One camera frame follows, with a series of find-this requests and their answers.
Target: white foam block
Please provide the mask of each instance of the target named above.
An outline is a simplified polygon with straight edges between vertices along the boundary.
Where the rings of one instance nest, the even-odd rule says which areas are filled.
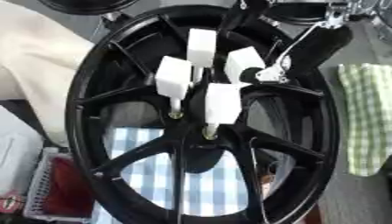
[[[225,73],[231,83],[241,83],[242,72],[250,67],[265,68],[264,60],[253,46],[230,52],[227,56]]]
[[[238,85],[209,84],[206,92],[207,123],[233,124],[241,111],[241,95]]]
[[[164,56],[155,77],[160,95],[183,100],[191,82],[192,63]]]
[[[196,67],[211,67],[216,51],[216,31],[191,29],[189,31],[187,59]]]

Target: metal bracket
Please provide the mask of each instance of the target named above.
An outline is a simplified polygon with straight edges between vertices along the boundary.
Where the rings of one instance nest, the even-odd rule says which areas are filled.
[[[330,3],[326,9],[326,21],[320,26],[326,29],[338,29],[350,18],[350,8],[347,3]]]

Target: metal rod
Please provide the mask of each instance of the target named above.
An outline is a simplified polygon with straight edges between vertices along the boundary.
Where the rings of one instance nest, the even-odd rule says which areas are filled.
[[[194,66],[193,67],[193,83],[198,83],[203,79],[204,67]]]
[[[177,98],[170,98],[171,112],[169,116],[173,119],[179,119],[182,117],[181,112],[181,100]]]

